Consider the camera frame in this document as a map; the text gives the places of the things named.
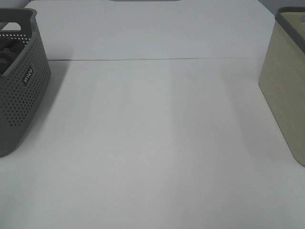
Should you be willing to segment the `dark grey towel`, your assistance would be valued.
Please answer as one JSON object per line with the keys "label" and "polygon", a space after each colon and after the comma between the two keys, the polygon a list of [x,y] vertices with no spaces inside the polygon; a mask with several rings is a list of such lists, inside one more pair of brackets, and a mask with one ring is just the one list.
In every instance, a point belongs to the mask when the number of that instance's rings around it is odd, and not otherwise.
{"label": "dark grey towel", "polygon": [[21,41],[15,40],[1,40],[0,41],[0,73],[5,71],[16,60],[18,55],[24,49],[25,44]]}

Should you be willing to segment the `grey perforated plastic basket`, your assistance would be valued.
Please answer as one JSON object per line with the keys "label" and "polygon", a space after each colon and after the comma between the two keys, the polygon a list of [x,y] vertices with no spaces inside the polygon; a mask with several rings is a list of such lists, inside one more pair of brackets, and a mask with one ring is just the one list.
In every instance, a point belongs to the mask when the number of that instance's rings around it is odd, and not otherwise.
{"label": "grey perforated plastic basket", "polygon": [[25,44],[16,60],[0,74],[0,154],[11,153],[20,143],[45,95],[51,70],[36,22],[36,10],[1,8],[2,23],[19,30],[0,32],[0,40]]}

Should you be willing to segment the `beige basket with grey rim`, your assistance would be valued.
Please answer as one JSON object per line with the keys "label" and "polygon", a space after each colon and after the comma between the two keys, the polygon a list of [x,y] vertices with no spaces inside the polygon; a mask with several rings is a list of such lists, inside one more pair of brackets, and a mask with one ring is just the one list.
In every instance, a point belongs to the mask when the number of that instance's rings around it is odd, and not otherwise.
{"label": "beige basket with grey rim", "polygon": [[305,164],[304,7],[279,8],[259,87],[294,159]]}

